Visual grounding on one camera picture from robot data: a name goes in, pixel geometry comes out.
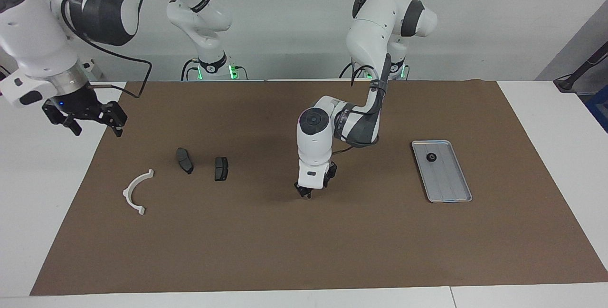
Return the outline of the blue plastic crate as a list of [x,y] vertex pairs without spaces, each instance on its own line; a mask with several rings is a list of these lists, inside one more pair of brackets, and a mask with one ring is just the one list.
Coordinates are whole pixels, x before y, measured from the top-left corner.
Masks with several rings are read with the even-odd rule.
[[585,107],[599,125],[608,133],[608,96],[594,95],[585,102]]

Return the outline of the black floor stand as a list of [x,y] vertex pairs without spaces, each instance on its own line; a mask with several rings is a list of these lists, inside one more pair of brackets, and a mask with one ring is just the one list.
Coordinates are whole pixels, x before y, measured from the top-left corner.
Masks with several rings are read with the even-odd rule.
[[560,92],[575,93],[573,87],[576,81],[606,58],[608,58],[608,41],[604,42],[604,44],[602,44],[602,46],[586,59],[586,61],[584,61],[584,63],[582,63],[582,65],[573,73],[554,79],[553,84]]

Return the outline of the short dark brake pad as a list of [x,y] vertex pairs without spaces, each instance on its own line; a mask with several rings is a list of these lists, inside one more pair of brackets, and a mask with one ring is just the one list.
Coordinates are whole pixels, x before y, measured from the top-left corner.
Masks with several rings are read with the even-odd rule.
[[229,163],[226,157],[216,157],[214,160],[214,181],[224,182],[228,178]]

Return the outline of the long dark brake pad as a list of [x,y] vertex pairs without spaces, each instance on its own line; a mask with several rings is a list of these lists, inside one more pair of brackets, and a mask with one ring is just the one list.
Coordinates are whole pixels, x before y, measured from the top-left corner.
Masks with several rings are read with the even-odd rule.
[[176,150],[176,160],[178,165],[180,165],[181,169],[184,170],[187,174],[192,174],[194,170],[194,165],[189,156],[188,151],[185,148],[178,148]]

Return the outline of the white semicircular plastic bracket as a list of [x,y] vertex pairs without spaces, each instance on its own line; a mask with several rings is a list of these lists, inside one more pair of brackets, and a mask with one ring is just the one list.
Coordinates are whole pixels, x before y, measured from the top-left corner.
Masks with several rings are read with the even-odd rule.
[[145,215],[146,208],[144,206],[137,205],[135,204],[135,202],[133,202],[133,192],[141,182],[153,178],[154,174],[155,171],[153,169],[148,169],[148,172],[135,177],[122,192],[123,197],[126,200],[128,206],[135,209],[137,213],[141,216]]

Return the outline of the silver metal compartment tray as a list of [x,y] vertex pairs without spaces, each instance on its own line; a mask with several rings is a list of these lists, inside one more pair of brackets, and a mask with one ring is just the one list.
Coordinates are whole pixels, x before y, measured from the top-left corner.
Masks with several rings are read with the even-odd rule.
[[[471,202],[473,200],[450,141],[414,140],[411,147],[428,201]],[[428,153],[436,154],[437,160],[428,162],[426,159]]]

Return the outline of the brown table mat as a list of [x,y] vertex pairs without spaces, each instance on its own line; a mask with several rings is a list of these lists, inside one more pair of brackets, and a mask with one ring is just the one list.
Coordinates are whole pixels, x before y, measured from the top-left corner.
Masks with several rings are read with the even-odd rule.
[[[121,97],[124,134],[104,133],[31,295],[608,282],[493,81],[393,81],[379,143],[335,156],[328,188],[301,198],[298,116],[367,89],[156,82]],[[450,141],[471,202],[428,201],[414,140]],[[122,192],[148,169],[141,216]]]

